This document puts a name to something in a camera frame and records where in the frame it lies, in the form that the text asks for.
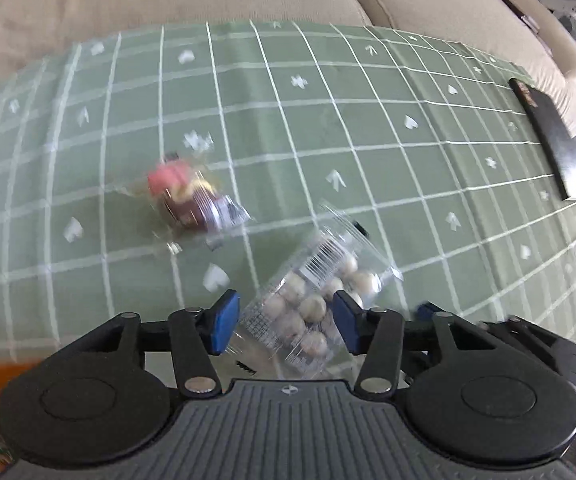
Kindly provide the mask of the black notebook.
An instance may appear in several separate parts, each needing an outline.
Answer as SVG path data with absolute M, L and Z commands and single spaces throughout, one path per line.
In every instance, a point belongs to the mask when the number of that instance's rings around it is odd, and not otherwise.
M 508 84 L 542 145 L 560 197 L 576 200 L 576 137 L 570 136 L 547 94 L 518 78 L 510 78 Z

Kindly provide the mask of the green checkered tablecloth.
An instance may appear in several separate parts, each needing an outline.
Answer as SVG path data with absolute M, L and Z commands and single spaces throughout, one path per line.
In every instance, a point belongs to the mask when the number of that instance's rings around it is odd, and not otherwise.
M 122 311 L 250 301 L 347 214 L 402 271 L 384 307 L 516 314 L 576 342 L 576 202 L 486 51 L 378 27 L 176 25 L 75 44 L 0 84 L 0 361 Z M 174 232 L 147 191 L 170 154 L 251 220 Z

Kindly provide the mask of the small pink brown candy packet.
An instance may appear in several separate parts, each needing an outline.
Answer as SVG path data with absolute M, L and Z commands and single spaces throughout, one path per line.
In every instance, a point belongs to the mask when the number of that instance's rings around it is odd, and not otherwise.
M 170 154 L 148 172 L 146 182 L 149 196 L 179 235 L 224 235 L 251 220 L 245 207 L 192 159 Z

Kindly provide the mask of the clear bag of white balls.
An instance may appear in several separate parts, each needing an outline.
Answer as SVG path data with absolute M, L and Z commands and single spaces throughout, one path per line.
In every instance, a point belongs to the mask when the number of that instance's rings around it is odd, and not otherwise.
M 343 353 L 333 296 L 347 292 L 367 310 L 403 278 L 358 222 L 327 203 L 320 210 L 323 221 L 242 310 L 230 339 L 228 356 L 253 377 L 327 375 Z

